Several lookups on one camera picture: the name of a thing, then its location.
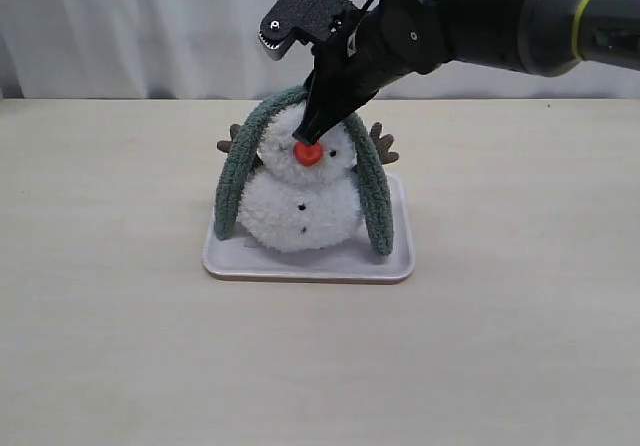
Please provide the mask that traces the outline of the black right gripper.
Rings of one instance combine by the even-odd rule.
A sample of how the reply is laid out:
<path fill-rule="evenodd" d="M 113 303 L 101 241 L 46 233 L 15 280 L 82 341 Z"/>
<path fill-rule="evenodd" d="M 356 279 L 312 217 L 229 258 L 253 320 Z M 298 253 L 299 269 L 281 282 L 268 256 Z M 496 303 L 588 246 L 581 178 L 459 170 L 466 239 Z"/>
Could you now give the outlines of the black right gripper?
<path fill-rule="evenodd" d="M 384 37 L 381 13 L 355 11 L 328 40 L 312 47 L 307 106 L 292 137 L 316 144 L 347 116 L 400 78 L 400 58 Z"/>

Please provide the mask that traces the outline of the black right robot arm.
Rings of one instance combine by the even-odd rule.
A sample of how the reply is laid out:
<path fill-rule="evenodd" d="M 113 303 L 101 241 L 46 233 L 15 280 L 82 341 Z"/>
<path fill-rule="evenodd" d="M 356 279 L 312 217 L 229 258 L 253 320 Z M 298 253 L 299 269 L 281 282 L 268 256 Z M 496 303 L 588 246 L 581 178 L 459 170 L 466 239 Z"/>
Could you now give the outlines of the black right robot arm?
<path fill-rule="evenodd" d="M 639 66 L 639 0 L 379 0 L 314 47 L 295 138 L 307 145 L 383 87 L 462 62 L 556 77 L 581 62 Z"/>

